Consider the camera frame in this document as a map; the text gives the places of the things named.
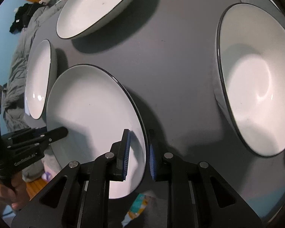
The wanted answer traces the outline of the person's left hand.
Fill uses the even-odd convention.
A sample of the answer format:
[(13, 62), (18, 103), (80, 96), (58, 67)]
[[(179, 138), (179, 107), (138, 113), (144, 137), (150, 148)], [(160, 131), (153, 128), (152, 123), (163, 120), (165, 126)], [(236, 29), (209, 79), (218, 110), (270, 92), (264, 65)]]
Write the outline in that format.
[(0, 215), (3, 214), (7, 205), (13, 210), (18, 211), (30, 201), (26, 183), (22, 179), (22, 172), (15, 174), (11, 183), (14, 188), (13, 190), (0, 183)]

